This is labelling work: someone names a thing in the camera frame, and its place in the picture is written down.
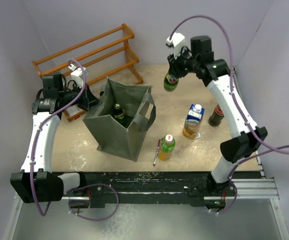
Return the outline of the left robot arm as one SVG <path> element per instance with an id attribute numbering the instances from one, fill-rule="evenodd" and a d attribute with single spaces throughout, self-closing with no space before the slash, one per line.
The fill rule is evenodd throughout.
<path id="1" fill-rule="evenodd" d="M 53 146 L 62 113 L 72 105 L 88 111 L 100 104 L 86 85 L 86 75 L 76 69 L 69 81 L 61 73 L 42 77 L 43 87 L 31 106 L 33 127 L 27 155 L 20 172 L 10 177 L 24 203 L 59 201 L 68 191 L 76 196 L 87 192 L 87 183 L 79 173 L 52 173 Z"/>

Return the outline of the orange juice plastic bottle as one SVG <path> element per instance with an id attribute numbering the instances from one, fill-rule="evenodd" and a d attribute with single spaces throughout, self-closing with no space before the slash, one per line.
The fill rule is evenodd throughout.
<path id="1" fill-rule="evenodd" d="M 158 158 L 162 161 L 167 161 L 176 146 L 176 141 L 171 134 L 167 134 L 160 140 L 160 146 L 158 151 Z"/>

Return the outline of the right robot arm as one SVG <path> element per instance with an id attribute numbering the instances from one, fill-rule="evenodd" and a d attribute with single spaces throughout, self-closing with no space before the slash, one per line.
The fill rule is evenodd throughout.
<path id="1" fill-rule="evenodd" d="M 214 59 L 209 36 L 192 37 L 190 47 L 187 47 L 185 36 L 174 33 L 166 39 L 166 45 L 173 48 L 173 53 L 167 57 L 166 80 L 177 84 L 187 74 L 195 74 L 212 93 L 228 123 L 231 139 L 220 144 L 221 158 L 211 171 L 212 180 L 206 187 L 211 195 L 218 196 L 224 191 L 224 183 L 229 180 L 234 167 L 258 150 L 268 131 L 258 127 L 248 113 L 230 80 L 230 69 L 225 60 Z"/>

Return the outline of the green Perrier glass bottle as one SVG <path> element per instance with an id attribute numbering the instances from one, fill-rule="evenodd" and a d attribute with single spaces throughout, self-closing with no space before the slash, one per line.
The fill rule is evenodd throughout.
<path id="1" fill-rule="evenodd" d="M 114 104 L 114 119 L 125 128 L 129 125 L 129 117 L 119 103 Z"/>

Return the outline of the green canvas tote bag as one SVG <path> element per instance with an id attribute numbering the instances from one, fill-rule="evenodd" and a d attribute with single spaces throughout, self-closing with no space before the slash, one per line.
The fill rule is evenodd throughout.
<path id="1" fill-rule="evenodd" d="M 99 99 L 100 105 L 83 118 L 98 143 L 97 150 L 137 161 L 147 131 L 156 119 L 152 87 L 108 78 Z"/>

